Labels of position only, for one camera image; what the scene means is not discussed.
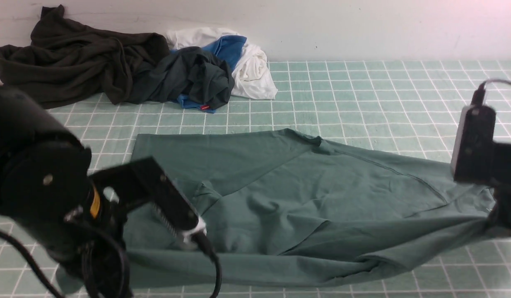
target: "black wire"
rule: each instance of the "black wire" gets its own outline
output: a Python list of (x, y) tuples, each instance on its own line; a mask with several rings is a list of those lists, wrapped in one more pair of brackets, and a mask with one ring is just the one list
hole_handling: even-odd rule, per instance
[(5, 240), (7, 243), (12, 245), (25, 259), (29, 267), (33, 270), (34, 275), (40, 280), (40, 282), (48, 289), (48, 291), (53, 294), (56, 298), (65, 298), (63, 294), (59, 293), (59, 291), (51, 284), (45, 274), (42, 272), (34, 258), (31, 256), (29, 251), (24, 247), (22, 243), (20, 243), (13, 236), (10, 236), (2, 231), (0, 231), (0, 238)]
[(478, 89), (473, 93), (473, 99), (471, 99), (472, 106), (482, 106), (484, 99), (486, 98), (486, 85), (490, 83), (503, 83), (511, 86), (511, 81), (507, 79), (487, 79), (483, 81)]
[(100, 236), (108, 245), (110, 245), (118, 254), (119, 261), (120, 261), (120, 270), (121, 270), (121, 279), (119, 281), (119, 290), (117, 294), (117, 298), (125, 298), (127, 296), (127, 289), (129, 286), (129, 280), (130, 280), (130, 264), (128, 261), (127, 253), (122, 249), (119, 244), (112, 239), (108, 234), (103, 232), (102, 230), (99, 230), (98, 228), (93, 228), (92, 226), (89, 226), (88, 224), (84, 224), (78, 221), (74, 221), (73, 219), (68, 221), (68, 223), (76, 225), (80, 228), (83, 228), (85, 230), (88, 230), (89, 232), (93, 232), (97, 236)]

